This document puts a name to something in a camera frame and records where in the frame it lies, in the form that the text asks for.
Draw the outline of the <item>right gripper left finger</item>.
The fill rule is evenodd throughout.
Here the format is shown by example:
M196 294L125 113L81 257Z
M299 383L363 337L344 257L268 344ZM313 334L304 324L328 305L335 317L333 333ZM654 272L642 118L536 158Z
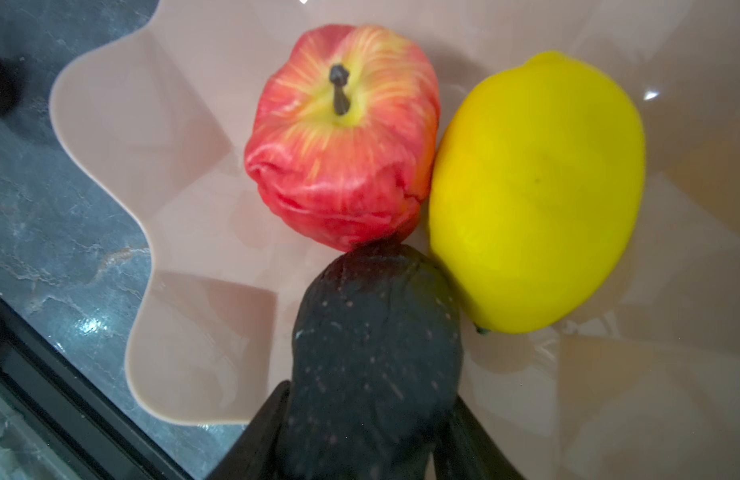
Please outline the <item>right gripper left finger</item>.
M243 434L208 475L208 480L276 478L276 444L290 394L282 381L258 410Z

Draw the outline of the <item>yellow fake lemon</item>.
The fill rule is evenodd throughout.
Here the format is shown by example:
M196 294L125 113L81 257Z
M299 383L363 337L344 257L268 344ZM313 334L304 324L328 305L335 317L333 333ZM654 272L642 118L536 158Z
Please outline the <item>yellow fake lemon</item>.
M634 230L646 139L626 92L559 52L465 98L434 166L429 230L477 328L527 333L585 303Z

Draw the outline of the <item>dark fake avocado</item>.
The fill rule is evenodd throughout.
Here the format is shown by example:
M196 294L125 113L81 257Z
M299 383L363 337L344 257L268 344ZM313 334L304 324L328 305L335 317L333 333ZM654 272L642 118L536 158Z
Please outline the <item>dark fake avocado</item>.
M458 397L460 308L419 250L346 253L309 285L277 441L283 479L421 479Z

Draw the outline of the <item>red fake apple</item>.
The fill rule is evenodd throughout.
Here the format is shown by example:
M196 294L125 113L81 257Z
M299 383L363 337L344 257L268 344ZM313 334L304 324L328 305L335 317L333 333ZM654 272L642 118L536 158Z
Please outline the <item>red fake apple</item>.
M407 238L431 190L441 116L432 63L378 25L304 33L267 81L244 166L269 209L340 251Z

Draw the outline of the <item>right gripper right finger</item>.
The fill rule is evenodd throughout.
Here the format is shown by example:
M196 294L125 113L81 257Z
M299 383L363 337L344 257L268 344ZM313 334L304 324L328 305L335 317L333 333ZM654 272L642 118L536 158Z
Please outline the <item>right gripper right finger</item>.
M454 480L524 480L458 397L434 450L436 478Z

